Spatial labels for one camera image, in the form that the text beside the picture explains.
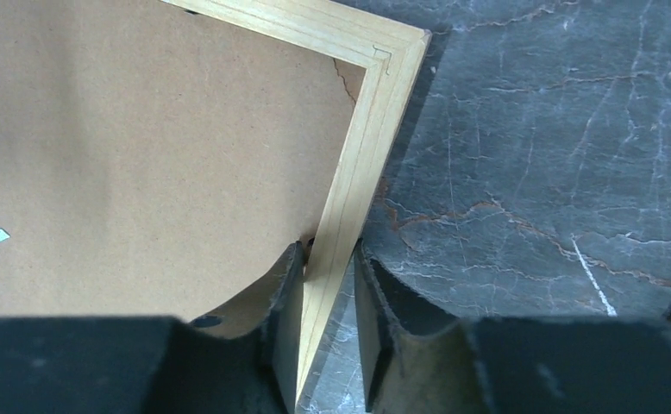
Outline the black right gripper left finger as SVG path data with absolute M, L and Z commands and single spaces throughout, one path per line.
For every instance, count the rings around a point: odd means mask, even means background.
M 214 310 L 0 317 L 0 413 L 292 413 L 304 246 Z

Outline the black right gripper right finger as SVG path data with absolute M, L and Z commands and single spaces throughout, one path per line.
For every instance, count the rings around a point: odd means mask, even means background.
M 671 323 L 457 317 L 354 248 L 369 413 L 671 413 Z

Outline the wooden picture frame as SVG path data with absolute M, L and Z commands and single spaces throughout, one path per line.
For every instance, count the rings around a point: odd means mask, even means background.
M 301 242 L 295 412 L 430 40 L 334 1 L 0 1 L 0 317 L 190 322 Z

